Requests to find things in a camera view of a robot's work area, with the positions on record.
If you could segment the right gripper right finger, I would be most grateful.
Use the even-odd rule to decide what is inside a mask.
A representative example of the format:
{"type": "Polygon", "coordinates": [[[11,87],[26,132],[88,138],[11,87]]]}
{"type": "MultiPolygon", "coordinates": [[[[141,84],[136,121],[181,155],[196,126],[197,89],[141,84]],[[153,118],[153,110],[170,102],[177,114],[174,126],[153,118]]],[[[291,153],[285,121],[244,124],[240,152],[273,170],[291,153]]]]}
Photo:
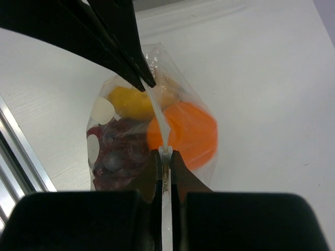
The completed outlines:
{"type": "Polygon", "coordinates": [[[328,250],[307,201],[293,193],[214,192],[172,153],[174,250],[328,250]]]}

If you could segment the purple grape bunch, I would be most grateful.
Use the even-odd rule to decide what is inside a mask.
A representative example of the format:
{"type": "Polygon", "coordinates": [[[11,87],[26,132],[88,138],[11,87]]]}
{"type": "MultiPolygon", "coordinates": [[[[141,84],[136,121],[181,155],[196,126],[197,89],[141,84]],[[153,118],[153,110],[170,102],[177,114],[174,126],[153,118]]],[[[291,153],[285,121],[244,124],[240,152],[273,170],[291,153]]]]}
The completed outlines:
{"type": "Polygon", "coordinates": [[[148,125],[149,121],[113,118],[86,131],[99,143],[97,159],[88,161],[93,190],[121,190],[142,173],[150,156],[148,125]]]}

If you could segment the orange fruit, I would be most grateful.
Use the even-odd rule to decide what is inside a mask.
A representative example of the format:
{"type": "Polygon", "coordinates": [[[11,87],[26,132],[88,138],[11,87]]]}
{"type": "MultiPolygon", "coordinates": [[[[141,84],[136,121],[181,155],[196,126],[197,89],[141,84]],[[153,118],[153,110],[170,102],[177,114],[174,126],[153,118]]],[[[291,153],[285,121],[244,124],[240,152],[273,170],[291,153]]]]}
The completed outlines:
{"type": "Polygon", "coordinates": [[[177,101],[164,116],[170,126],[168,145],[179,151],[186,166],[197,170],[214,158],[218,150],[217,121],[199,106],[177,101]]]}

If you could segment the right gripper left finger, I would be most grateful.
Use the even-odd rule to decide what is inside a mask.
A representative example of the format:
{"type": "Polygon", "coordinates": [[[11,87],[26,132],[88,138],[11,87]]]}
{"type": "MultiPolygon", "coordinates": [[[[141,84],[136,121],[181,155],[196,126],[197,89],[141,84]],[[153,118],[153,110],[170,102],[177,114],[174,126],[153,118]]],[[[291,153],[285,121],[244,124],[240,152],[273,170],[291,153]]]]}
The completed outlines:
{"type": "Polygon", "coordinates": [[[15,206],[1,250],[161,250],[162,164],[150,153],[121,191],[37,192],[15,206]]]}

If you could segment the yellow lemon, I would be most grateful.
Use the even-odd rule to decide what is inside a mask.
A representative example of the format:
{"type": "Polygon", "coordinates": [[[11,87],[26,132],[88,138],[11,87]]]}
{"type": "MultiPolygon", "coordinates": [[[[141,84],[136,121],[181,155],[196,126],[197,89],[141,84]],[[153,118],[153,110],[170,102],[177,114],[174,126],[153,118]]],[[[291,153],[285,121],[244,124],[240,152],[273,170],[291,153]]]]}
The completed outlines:
{"type": "Polygon", "coordinates": [[[115,112],[122,118],[151,120],[155,114],[146,92],[134,88],[116,86],[108,95],[115,112]]]}

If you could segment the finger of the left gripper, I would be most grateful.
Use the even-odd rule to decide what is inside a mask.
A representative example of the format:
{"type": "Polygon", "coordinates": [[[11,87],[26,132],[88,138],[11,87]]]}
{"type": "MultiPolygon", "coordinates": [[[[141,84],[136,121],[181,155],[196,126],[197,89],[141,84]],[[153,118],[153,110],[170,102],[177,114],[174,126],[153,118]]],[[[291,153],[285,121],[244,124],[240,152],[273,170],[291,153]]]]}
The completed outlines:
{"type": "Polygon", "coordinates": [[[65,49],[144,91],[87,1],[1,1],[1,28],[65,49]]]}
{"type": "Polygon", "coordinates": [[[147,61],[142,53],[133,1],[89,1],[105,25],[117,52],[127,62],[138,80],[144,80],[150,87],[156,86],[147,61]]]}

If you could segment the clear zip top bag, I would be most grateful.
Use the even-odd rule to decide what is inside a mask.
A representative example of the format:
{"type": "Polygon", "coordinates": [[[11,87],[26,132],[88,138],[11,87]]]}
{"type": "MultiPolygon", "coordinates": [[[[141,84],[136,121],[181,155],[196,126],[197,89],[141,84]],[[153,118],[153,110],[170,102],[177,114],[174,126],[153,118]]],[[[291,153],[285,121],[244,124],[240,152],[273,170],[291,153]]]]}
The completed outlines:
{"type": "MultiPolygon", "coordinates": [[[[144,57],[150,67],[151,73],[156,81],[156,86],[146,92],[151,100],[151,104],[156,102],[160,110],[164,112],[171,104],[177,101],[191,102],[208,112],[212,117],[207,105],[201,100],[194,91],[191,84],[186,80],[182,72],[178,69],[166,48],[160,44],[147,44],[142,47],[144,57]]],[[[88,120],[86,131],[94,125],[105,125],[113,118],[121,119],[116,112],[113,104],[107,100],[107,95],[116,87],[134,88],[120,76],[113,76],[106,80],[96,98],[90,118],[88,120]]],[[[162,132],[156,116],[149,121],[147,128],[147,144],[150,152],[163,146],[162,132]]],[[[99,143],[97,137],[89,136],[87,139],[88,161],[95,161],[98,156],[99,143]]],[[[213,159],[197,170],[190,170],[204,184],[209,185],[217,163],[218,150],[213,159]]]]}

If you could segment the aluminium rail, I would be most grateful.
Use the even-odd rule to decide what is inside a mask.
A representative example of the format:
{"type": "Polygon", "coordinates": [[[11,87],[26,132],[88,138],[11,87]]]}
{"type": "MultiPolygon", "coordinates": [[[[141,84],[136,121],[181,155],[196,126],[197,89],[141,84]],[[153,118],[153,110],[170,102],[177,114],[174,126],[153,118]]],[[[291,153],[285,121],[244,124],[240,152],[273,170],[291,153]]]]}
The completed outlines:
{"type": "Polygon", "coordinates": [[[15,207],[26,195],[56,192],[37,155],[1,98],[1,232],[15,207]]]}

